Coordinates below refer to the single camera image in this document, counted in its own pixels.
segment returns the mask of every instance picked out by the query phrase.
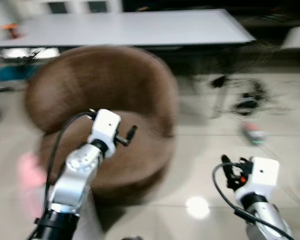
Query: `chair backrest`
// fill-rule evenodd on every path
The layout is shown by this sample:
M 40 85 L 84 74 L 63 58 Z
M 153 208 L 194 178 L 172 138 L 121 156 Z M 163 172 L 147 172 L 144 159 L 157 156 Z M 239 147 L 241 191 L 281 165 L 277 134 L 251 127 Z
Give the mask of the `chair backrest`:
M 34 124 L 53 133 L 89 108 L 131 111 L 172 134 L 177 85 L 167 66 L 142 50 L 119 46 L 79 47 L 43 66 L 29 81 L 25 107 Z

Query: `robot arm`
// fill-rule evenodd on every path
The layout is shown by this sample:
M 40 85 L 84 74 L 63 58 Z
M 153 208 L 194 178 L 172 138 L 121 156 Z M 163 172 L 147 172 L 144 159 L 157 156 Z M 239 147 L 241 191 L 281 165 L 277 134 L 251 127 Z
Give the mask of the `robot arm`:
M 87 143 L 68 155 L 65 170 L 55 183 L 48 201 L 48 211 L 36 220 L 36 240 L 71 240 L 80 210 L 90 190 L 91 181 L 97 175 L 98 166 L 104 158 L 111 157 L 116 144 L 127 146 L 134 137 L 136 126 L 127 134 L 127 138 L 118 135 L 121 117 L 106 109 L 90 116 L 94 120 L 91 135 Z
M 279 162 L 272 159 L 252 157 L 250 160 L 240 159 L 234 164 L 241 168 L 240 175 L 235 175 L 231 161 L 222 156 L 224 174 L 227 178 L 227 187 L 233 189 L 236 202 L 248 213 L 282 230 L 288 236 L 291 230 L 280 216 L 277 207 L 268 202 L 277 184 Z M 246 219 L 246 232 L 250 240 L 286 240 L 278 231 L 258 221 Z

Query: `black wire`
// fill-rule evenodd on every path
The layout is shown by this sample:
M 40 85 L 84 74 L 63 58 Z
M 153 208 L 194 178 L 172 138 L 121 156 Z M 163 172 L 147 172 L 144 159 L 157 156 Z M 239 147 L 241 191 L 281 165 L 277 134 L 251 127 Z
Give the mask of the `black wire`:
M 50 188 L 50 176 L 52 173 L 52 169 L 54 166 L 54 162 L 55 162 L 55 157 L 56 157 L 56 153 L 57 153 L 57 149 L 58 149 L 58 145 L 59 142 L 61 140 L 62 135 L 65 133 L 66 129 L 78 118 L 84 116 L 84 115 L 89 115 L 90 112 L 82 112 L 79 113 L 75 116 L 73 116 L 69 121 L 67 121 L 61 128 L 55 142 L 53 145 L 53 149 L 50 155 L 50 160 L 49 160 L 49 164 L 48 164 L 48 168 L 47 168 L 47 173 L 46 173 L 46 182 L 45 182 L 45 190 L 44 190 L 44 203 L 43 203 L 43 212 L 42 212 L 42 216 L 41 219 L 44 218 L 44 216 L 46 215 L 46 213 L 48 212 L 48 198 L 49 198 L 49 188 Z M 26 238 L 26 240 L 32 240 L 33 237 L 35 236 L 35 234 L 38 231 L 38 226 L 29 234 L 29 236 Z
M 259 222 L 263 225 L 266 225 L 269 228 L 272 228 L 273 230 L 275 230 L 276 232 L 278 232 L 279 234 L 283 235 L 285 238 L 287 238 L 288 240 L 294 240 L 291 236 L 289 236 L 287 233 L 285 233 L 284 231 L 282 231 L 280 228 L 252 215 L 251 213 L 245 211 L 244 209 L 235 206 L 221 191 L 221 189 L 219 188 L 218 184 L 217 184 L 217 180 L 216 180 L 216 173 L 220 168 L 223 168 L 225 166 L 235 166 L 237 168 L 240 168 L 240 165 L 238 163 L 233 163 L 233 162 L 225 162 L 225 163 L 221 163 L 218 166 L 216 166 L 213 171 L 212 171 L 212 181 L 213 184 L 216 188 L 216 190 L 218 191 L 218 193 L 220 194 L 220 196 L 223 198 L 223 200 L 236 212 L 236 213 L 240 213 L 240 215 L 245 216 L 242 217 L 244 220 L 253 220 L 255 222 Z

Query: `blue object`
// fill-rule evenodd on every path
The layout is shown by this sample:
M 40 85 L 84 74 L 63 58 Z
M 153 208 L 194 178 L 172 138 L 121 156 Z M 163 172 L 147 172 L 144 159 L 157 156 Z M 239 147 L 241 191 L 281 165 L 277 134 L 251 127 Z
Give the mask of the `blue object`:
M 21 66 L 4 66 L 0 68 L 0 82 L 11 80 L 24 80 L 36 72 L 39 65 L 29 65 L 22 68 Z

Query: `brown round chair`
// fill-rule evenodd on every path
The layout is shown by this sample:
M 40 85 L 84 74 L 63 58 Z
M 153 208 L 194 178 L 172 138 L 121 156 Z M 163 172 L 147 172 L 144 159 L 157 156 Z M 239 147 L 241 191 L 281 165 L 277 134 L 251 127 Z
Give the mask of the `brown round chair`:
M 29 81 L 25 107 L 44 132 L 39 156 L 47 167 L 62 125 L 87 109 L 108 109 L 122 117 L 119 133 L 138 130 L 128 147 L 118 145 L 99 167 L 91 189 L 98 203 L 132 203 L 157 185 L 174 153 L 177 85 L 155 56 L 130 47 L 89 46 L 63 53 Z M 67 155 L 87 140 L 93 122 L 81 117 L 59 144 L 52 183 Z

